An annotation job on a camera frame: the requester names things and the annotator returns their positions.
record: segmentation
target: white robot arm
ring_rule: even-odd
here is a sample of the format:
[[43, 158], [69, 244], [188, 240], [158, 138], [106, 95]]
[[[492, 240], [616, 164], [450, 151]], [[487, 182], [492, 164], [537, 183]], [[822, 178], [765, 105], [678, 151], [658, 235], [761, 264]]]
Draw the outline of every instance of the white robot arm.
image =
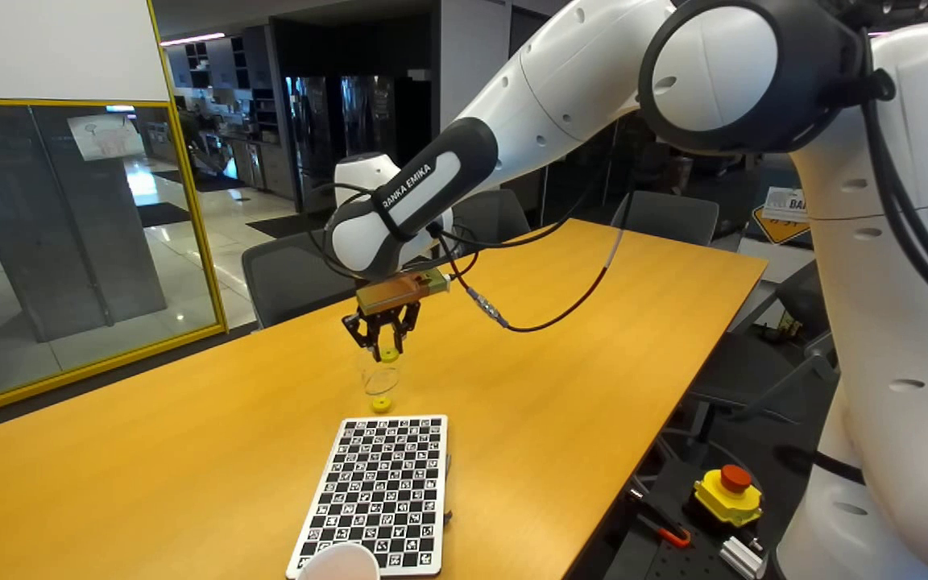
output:
[[787, 578], [928, 578], [928, 229], [894, 221], [928, 225], [928, 24], [862, 35], [822, 0], [573, 0], [413, 164], [336, 211], [327, 252], [359, 282], [429, 267], [444, 211], [629, 111], [676, 150], [798, 169], [845, 370], [822, 450], [865, 487], [813, 473]]

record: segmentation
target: wooden tabletop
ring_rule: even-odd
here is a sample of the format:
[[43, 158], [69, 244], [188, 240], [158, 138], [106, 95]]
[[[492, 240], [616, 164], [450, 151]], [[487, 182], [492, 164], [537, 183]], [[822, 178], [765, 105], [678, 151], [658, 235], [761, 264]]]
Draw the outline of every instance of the wooden tabletop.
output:
[[[469, 282], [541, 322], [611, 229], [487, 252]], [[421, 307], [395, 413], [450, 420], [440, 578], [561, 578], [763, 264], [626, 231], [567, 322], [508, 336], [453, 287]], [[351, 304], [0, 425], [0, 578], [283, 578], [343, 415], [364, 415]]]

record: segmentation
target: glass partition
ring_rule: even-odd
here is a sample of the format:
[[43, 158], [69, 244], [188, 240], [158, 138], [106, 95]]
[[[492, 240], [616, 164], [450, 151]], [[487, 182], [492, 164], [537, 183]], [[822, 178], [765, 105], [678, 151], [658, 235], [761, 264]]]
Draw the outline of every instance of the glass partition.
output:
[[222, 332], [167, 107], [0, 107], [0, 403]]

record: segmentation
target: floor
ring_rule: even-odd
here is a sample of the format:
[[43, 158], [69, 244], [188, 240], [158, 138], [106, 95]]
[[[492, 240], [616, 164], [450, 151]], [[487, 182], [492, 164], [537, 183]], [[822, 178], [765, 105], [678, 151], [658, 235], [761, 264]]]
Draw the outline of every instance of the floor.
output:
[[[134, 198], [134, 207], [173, 205], [188, 211], [184, 186], [176, 182], [155, 178], [155, 169], [167, 164], [130, 164], [130, 189]], [[253, 314], [241, 276], [241, 252], [267, 242], [267, 235], [260, 235], [247, 222], [294, 216], [296, 211], [283, 198], [256, 195], [247, 186], [210, 189], [195, 199], [207, 222], [210, 259], [220, 282], [226, 322], [227, 329], [251, 326]], [[150, 225], [145, 229], [145, 242], [160, 276], [167, 311], [51, 342], [39, 342], [33, 336], [0, 264], [0, 394], [68, 368], [81, 368], [119, 352], [180, 336], [188, 329], [198, 329], [217, 318], [198, 267], [194, 225]]]

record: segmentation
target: checkerboard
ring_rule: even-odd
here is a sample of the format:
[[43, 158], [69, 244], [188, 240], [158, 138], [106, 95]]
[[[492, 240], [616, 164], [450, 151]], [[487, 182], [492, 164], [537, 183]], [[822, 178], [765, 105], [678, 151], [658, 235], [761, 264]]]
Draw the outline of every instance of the checkerboard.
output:
[[323, 547], [364, 545], [382, 578], [434, 578], [444, 529], [444, 415], [364, 415], [337, 425], [287, 578]]

